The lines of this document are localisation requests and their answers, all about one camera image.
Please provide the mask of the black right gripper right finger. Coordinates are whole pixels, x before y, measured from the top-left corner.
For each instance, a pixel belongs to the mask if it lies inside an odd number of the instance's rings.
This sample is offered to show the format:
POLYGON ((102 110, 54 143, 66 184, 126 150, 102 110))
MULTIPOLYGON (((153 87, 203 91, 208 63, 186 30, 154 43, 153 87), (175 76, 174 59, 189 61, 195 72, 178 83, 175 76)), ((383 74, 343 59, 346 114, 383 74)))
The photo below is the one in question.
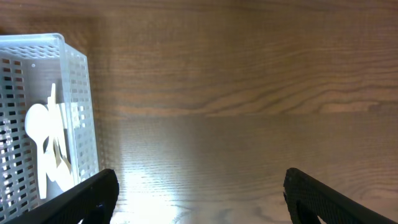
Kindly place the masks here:
POLYGON ((284 198, 293 224, 394 223, 294 167, 285 174, 284 198))

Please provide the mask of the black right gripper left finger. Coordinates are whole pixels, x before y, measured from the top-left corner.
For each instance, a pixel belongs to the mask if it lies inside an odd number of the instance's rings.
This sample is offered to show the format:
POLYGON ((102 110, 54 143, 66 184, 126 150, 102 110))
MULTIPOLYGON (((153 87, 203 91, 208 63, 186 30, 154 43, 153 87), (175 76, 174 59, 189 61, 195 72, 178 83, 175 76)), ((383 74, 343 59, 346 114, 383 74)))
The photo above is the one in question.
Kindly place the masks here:
POLYGON ((116 173, 105 169, 7 224, 108 224, 118 195, 116 173))

